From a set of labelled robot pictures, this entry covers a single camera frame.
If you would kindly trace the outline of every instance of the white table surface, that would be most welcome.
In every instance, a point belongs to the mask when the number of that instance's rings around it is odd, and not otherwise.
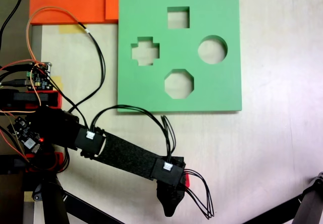
[[[207,221],[189,196],[164,216],[156,183],[70,151],[59,179],[67,191],[125,223],[243,223],[298,195],[323,171],[323,0],[240,0],[243,110],[233,114],[168,114],[175,155],[200,172],[213,197]],[[100,92],[80,106],[90,122],[117,103],[117,25],[89,25],[106,59]],[[74,102],[99,84],[96,50],[84,34],[43,26],[41,60],[52,62]],[[70,106],[64,102],[63,109]],[[141,115],[105,113],[97,125],[165,154],[165,139]],[[191,189],[205,200],[201,182]],[[35,223],[43,223],[41,203]]]

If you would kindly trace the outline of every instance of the green foam board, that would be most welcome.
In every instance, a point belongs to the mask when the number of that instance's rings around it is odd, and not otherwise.
[[[172,10],[188,11],[189,28],[168,28]],[[239,0],[119,0],[118,104],[149,111],[241,110],[239,25]],[[227,55],[220,63],[207,64],[198,48],[213,37],[223,42]],[[151,66],[132,59],[132,47],[145,38],[159,46],[159,58]],[[193,78],[194,90],[173,99],[165,91],[165,79],[184,70]]]

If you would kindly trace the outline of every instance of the black metal bar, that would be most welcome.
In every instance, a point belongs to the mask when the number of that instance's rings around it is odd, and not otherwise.
[[[251,219],[244,224],[283,224],[293,219],[300,206],[302,195],[286,201],[275,208]]]
[[[313,189],[304,196],[293,220],[293,224],[319,224],[322,211],[322,194],[318,190]]]
[[[51,182],[43,182],[41,196],[46,224],[70,224],[61,186]]]
[[[88,224],[124,224],[66,191],[64,202],[69,214]]]

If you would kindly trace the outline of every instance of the black cable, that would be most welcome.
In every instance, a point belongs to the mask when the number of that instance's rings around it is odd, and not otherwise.
[[[214,217],[214,208],[211,193],[203,176],[197,171],[190,169],[184,169],[184,173],[198,177],[203,181],[206,191],[206,206],[200,201],[200,199],[194,194],[194,192],[191,189],[185,187],[185,191],[193,199],[195,204],[198,206],[198,208],[201,210],[201,212],[207,219]]]
[[[79,25],[82,26],[84,29],[87,29],[81,22],[79,22]],[[91,35],[91,33],[88,33],[88,35],[90,36],[91,40],[94,43],[94,46],[97,50],[97,53],[99,55],[99,60],[100,60],[100,68],[101,68],[101,80],[100,80],[100,84],[99,86],[92,92],[90,93],[87,97],[85,97],[83,100],[81,100],[80,102],[78,102],[75,106],[73,106],[72,108],[70,108],[68,110],[68,113],[72,113],[72,111],[79,106],[80,104],[82,104],[83,102],[87,101],[89,98],[91,98],[93,95],[95,95],[99,89],[102,87],[104,80],[105,80],[105,60],[102,54],[102,51],[99,47],[99,45],[97,44],[96,40],[94,39],[94,37]]]
[[[8,22],[10,21],[11,17],[14,15],[14,13],[16,12],[16,10],[18,9],[19,5],[20,5],[21,0],[17,1],[16,6],[14,7],[14,9],[11,11],[10,15],[7,17],[7,19],[5,20],[5,22],[3,23],[3,25],[1,26],[0,29],[0,51],[1,51],[1,44],[2,44],[2,34],[4,32],[4,29],[6,27],[6,25],[8,24]]]
[[[69,164],[70,164],[70,154],[69,154],[69,151],[68,151],[68,149],[66,147],[65,148],[65,158],[64,158],[63,165],[62,165],[63,168],[62,168],[62,170],[59,170],[57,173],[64,172],[68,168]]]
[[[15,72],[5,72],[4,74],[0,75],[0,82],[5,79],[5,77],[9,76],[10,74],[13,74]]]
[[[7,77],[7,76],[9,76],[9,75],[11,75],[13,73],[30,71],[31,69],[32,69],[31,64],[22,64],[22,65],[14,65],[14,66],[6,67],[6,69],[4,69],[4,70],[6,70],[7,72],[0,75],[0,82],[3,79],[5,79],[5,77]]]
[[[2,132],[4,132],[9,138],[10,138],[10,140],[13,142],[13,144],[15,145],[15,147],[16,147],[16,149],[17,149],[17,151],[19,151],[20,153],[22,153],[21,151],[20,151],[20,147],[18,146],[18,143],[15,141],[15,139],[13,138],[13,136],[5,129],[5,128],[3,128],[2,126],[0,126],[0,130],[2,131]]]
[[[131,106],[131,105],[125,105],[125,104],[118,104],[118,105],[115,105],[115,106],[111,106],[109,108],[106,108],[106,109],[103,109],[101,110],[98,114],[96,114],[96,116],[94,117],[94,119],[92,120],[91,122],[91,125],[90,125],[90,130],[94,132],[94,128],[95,128],[95,124],[97,122],[97,120],[99,119],[99,117],[104,113],[106,112],[107,110],[110,110],[110,109],[130,109],[130,110],[135,110],[135,111],[138,111],[138,112],[141,112],[141,113],[144,113],[146,114],[147,116],[149,116],[159,127],[160,129],[162,130],[164,136],[165,136],[165,139],[166,139],[166,147],[167,147],[167,162],[170,162],[171,160],[171,157],[172,157],[172,152],[171,152],[171,145],[170,145],[170,140],[169,140],[169,133],[168,133],[168,127],[165,127],[165,116],[163,116],[161,118],[162,122],[163,122],[163,125],[159,122],[159,120],[157,120],[157,118],[152,114],[150,113],[149,111],[143,109],[143,108],[140,108],[140,107],[136,107],[136,106]]]
[[[50,83],[53,85],[53,87],[62,95],[62,97],[68,101],[68,103],[70,103],[72,106],[75,107],[75,109],[80,113],[83,121],[84,121],[84,125],[87,129],[89,129],[89,126],[87,124],[86,118],[84,117],[84,115],[82,114],[82,112],[78,109],[78,107],[75,105],[74,102],[72,102],[66,95],[63,94],[63,92],[60,90],[60,88],[57,86],[57,84],[54,82],[54,80],[45,72],[43,72],[41,69],[39,69],[38,67],[34,67],[33,70],[36,69],[37,71],[39,71],[42,75],[44,75],[46,78],[45,80],[50,81]]]

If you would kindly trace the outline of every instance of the connector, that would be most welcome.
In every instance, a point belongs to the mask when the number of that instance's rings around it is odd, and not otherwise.
[[[12,86],[12,87],[24,87],[27,85],[31,85],[30,80],[25,79],[14,79],[11,81],[0,83],[0,86]]]

